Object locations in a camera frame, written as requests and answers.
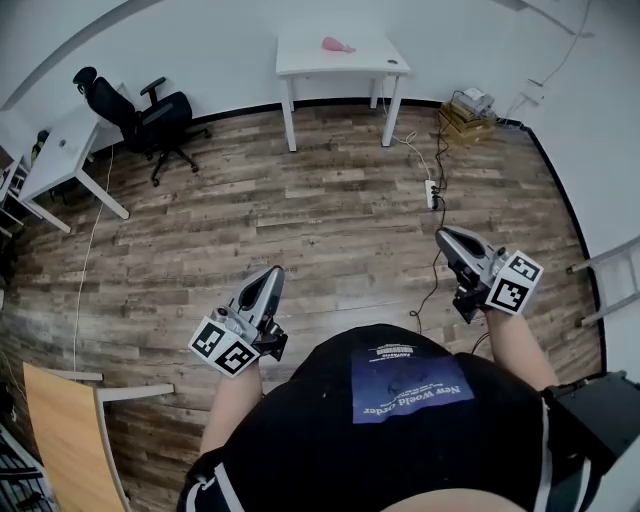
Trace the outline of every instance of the pink object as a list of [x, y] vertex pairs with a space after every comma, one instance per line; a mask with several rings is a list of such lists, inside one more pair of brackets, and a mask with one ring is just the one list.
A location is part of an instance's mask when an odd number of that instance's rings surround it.
[[322, 47], [325, 50], [330, 50], [332, 52], [353, 53], [356, 51], [355, 48], [351, 48], [351, 46], [344, 45], [337, 39], [334, 39], [333, 37], [325, 37], [322, 40]]

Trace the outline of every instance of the metal rack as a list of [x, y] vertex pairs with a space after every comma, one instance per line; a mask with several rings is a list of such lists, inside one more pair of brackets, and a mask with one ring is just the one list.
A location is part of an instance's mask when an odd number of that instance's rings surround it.
[[[638, 277], [638, 271], [636, 270], [633, 255], [634, 250], [640, 247], [640, 236], [637, 236], [633, 240], [629, 240], [628, 242], [619, 245], [611, 249], [610, 251], [603, 252], [602, 254], [595, 256], [594, 258], [590, 258], [585, 260], [582, 263], [578, 263], [576, 265], [572, 265], [567, 269], [567, 274], [574, 274], [580, 270], [584, 270], [586, 268], [591, 268], [596, 277], [596, 283], [598, 284], [598, 289], [600, 290], [600, 307], [598, 311], [592, 315], [586, 316], [576, 321], [577, 327], [583, 327], [585, 325], [590, 325], [600, 318], [603, 318], [605, 315], [609, 313], [613, 313], [614, 311], [618, 311], [619, 309], [628, 306], [632, 302], [640, 299], [640, 288], [638, 287], [638, 283], [640, 282], [640, 278]], [[607, 302], [606, 295], [604, 293], [604, 283], [602, 281], [601, 271], [603, 266], [608, 265], [616, 260], [624, 261], [626, 260], [629, 265], [630, 270], [630, 280], [633, 285], [633, 292], [631, 295], [614, 302], [613, 304], [609, 304]]]
[[8, 437], [0, 427], [0, 508], [12, 512], [58, 511], [41, 468], [24, 460], [14, 449], [16, 441]]

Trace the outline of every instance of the power strip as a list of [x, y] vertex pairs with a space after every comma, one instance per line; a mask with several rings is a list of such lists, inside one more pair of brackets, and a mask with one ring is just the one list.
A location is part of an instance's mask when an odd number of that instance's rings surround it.
[[437, 210], [436, 182], [433, 180], [424, 180], [424, 191], [427, 195], [427, 208], [429, 208], [429, 210]]

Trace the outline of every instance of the person's arm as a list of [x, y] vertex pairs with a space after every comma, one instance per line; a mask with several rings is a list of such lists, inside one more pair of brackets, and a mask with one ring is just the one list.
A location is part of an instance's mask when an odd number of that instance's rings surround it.
[[560, 384], [524, 317], [497, 309], [485, 314], [496, 363], [538, 391]]
[[224, 446], [261, 397], [262, 377], [258, 360], [233, 379], [222, 375], [202, 435], [200, 455]]

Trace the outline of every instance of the wooden floor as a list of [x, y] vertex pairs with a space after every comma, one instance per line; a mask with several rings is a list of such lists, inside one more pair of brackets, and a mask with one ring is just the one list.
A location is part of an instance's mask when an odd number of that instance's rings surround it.
[[[233, 286], [267, 265], [286, 270], [278, 322], [289, 334], [280, 364], [264, 360], [267, 389], [287, 380], [310, 350], [351, 327], [386, 322], [416, 329], [409, 310], [434, 284], [434, 230], [441, 212], [425, 204], [426, 174], [408, 147], [380, 146], [384, 118], [366, 106], [305, 108], [294, 114], [298, 152], [289, 153], [279, 112], [212, 125], [214, 137], [185, 149], [153, 188], [152, 164], [116, 150], [110, 193], [131, 212], [107, 208], [96, 229], [82, 291], [79, 370], [106, 386], [175, 384], [176, 393], [113, 404], [108, 427], [134, 510], [173, 510], [195, 460], [217, 376], [186, 344]], [[403, 107], [397, 136], [436, 174], [434, 111]], [[104, 185], [109, 167], [88, 173]], [[446, 222], [545, 267], [528, 317], [563, 381], [600, 368], [595, 328], [574, 320], [593, 311], [591, 289], [565, 267], [582, 259], [576, 233], [545, 164], [525, 132], [501, 129], [481, 145], [452, 150]], [[2, 312], [2, 350], [22, 383], [21, 360], [71, 369], [77, 291], [99, 202], [79, 190], [51, 206], [70, 235], [35, 220], [18, 242], [17, 275]], [[47, 198], [42, 204], [50, 206]], [[422, 314], [425, 334], [453, 352], [485, 332], [451, 305], [455, 278], [441, 258], [440, 287]], [[487, 354], [487, 346], [480, 353]], [[9, 380], [6, 365], [2, 378]], [[18, 397], [16, 430], [31, 442]]]

